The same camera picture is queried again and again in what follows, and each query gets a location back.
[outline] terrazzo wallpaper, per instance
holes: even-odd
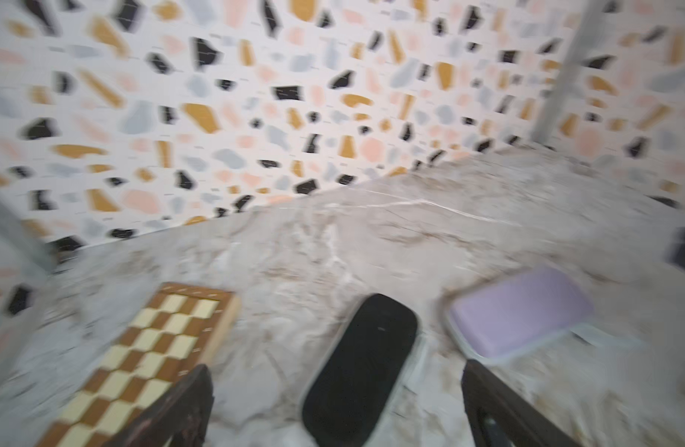
[[[71,250],[502,147],[584,7],[0,1],[0,199]]]
[[[611,0],[548,144],[685,211],[685,1]]]

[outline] wall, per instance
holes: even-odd
[[[37,328],[45,304],[39,291],[53,268],[44,244],[0,203],[0,385]]]
[[[0,198],[76,247],[503,146],[584,5],[0,2]]]
[[[685,1],[610,1],[551,146],[685,210]]]

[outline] purple box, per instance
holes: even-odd
[[[593,315],[571,279],[541,266],[455,299],[447,323],[468,358],[507,360],[562,335]]]

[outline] marble countertop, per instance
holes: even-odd
[[[313,446],[305,383],[352,306],[380,292],[431,342],[423,382],[395,401],[383,446],[473,446],[444,303],[547,263],[588,293],[598,325],[493,371],[585,446],[685,446],[685,272],[664,257],[685,216],[508,149],[274,207],[81,251],[54,277],[41,326],[0,392],[0,446],[35,443],[160,282],[236,291],[243,307],[213,364],[208,446]]]

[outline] wooden chessboard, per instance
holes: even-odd
[[[230,292],[162,284],[37,447],[99,447],[195,365],[210,365],[240,305]]]

